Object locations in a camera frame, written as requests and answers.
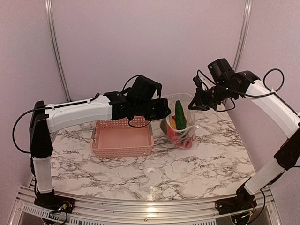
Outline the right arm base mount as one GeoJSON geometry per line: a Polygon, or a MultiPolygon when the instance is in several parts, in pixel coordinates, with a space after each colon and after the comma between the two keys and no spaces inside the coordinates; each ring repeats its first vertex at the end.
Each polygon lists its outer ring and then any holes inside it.
{"type": "Polygon", "coordinates": [[[257,206],[253,195],[240,194],[236,197],[219,199],[215,202],[215,209],[220,215],[248,210],[257,206]]]}

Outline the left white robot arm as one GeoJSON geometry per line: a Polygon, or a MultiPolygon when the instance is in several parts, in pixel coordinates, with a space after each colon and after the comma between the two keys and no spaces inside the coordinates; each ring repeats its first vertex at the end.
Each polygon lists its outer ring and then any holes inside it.
{"type": "Polygon", "coordinates": [[[45,105],[43,101],[37,102],[30,122],[30,153],[42,203],[50,209],[59,205],[58,196],[52,193],[52,133],[99,120],[132,120],[138,116],[144,117],[146,121],[153,121],[166,118],[170,113],[165,98],[153,99],[144,94],[127,97],[117,91],[65,104],[45,105]]]}

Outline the green cucumber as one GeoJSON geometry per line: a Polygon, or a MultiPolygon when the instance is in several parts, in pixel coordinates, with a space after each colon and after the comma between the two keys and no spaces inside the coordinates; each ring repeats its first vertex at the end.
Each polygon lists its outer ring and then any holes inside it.
{"type": "Polygon", "coordinates": [[[175,102],[175,116],[176,116],[176,124],[177,130],[183,130],[187,127],[187,122],[184,114],[184,110],[182,104],[179,100],[175,102]]]}

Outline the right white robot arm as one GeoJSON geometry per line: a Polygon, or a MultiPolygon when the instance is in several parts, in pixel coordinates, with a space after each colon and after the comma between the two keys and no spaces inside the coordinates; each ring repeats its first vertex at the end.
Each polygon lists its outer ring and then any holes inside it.
{"type": "Polygon", "coordinates": [[[261,109],[286,137],[273,158],[237,189],[235,197],[220,199],[215,204],[216,209],[225,211],[256,206],[255,194],[295,167],[300,157],[300,116],[250,71],[217,72],[213,86],[206,90],[200,75],[202,71],[198,70],[193,78],[196,93],[188,106],[190,110],[217,110],[225,99],[244,97],[261,109]]]}

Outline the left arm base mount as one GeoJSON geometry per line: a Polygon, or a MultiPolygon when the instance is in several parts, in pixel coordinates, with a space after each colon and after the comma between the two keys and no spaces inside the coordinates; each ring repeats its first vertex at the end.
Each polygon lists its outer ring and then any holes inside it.
{"type": "Polygon", "coordinates": [[[34,190],[35,201],[34,204],[43,208],[58,210],[63,205],[63,208],[67,213],[72,213],[75,199],[70,197],[65,197],[61,195],[56,195],[54,189],[49,193],[40,193],[37,189],[34,190]]]}

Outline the red round fruit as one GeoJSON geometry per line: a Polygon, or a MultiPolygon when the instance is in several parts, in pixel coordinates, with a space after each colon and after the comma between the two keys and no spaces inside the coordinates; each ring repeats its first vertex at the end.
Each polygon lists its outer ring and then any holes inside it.
{"type": "Polygon", "coordinates": [[[180,130],[174,130],[172,127],[167,128],[167,136],[169,137],[171,142],[178,141],[182,135],[183,132],[180,130]]]}

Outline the clear dotted zip top bag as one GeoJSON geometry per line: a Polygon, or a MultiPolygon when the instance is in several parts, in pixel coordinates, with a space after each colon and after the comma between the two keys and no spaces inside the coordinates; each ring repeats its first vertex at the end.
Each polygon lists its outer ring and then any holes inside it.
{"type": "Polygon", "coordinates": [[[160,128],[170,142],[181,149],[190,149],[196,142],[196,130],[199,126],[195,121],[195,112],[188,105],[193,97],[187,93],[164,96],[168,100],[171,114],[160,122],[160,128]]]}

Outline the green avocado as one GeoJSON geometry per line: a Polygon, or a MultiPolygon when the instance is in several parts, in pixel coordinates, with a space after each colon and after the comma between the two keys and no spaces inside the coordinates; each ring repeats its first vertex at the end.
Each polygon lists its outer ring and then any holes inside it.
{"type": "Polygon", "coordinates": [[[168,132],[167,132],[167,122],[166,122],[165,119],[161,120],[161,122],[160,122],[160,129],[163,131],[163,133],[165,135],[168,134],[168,132]]]}

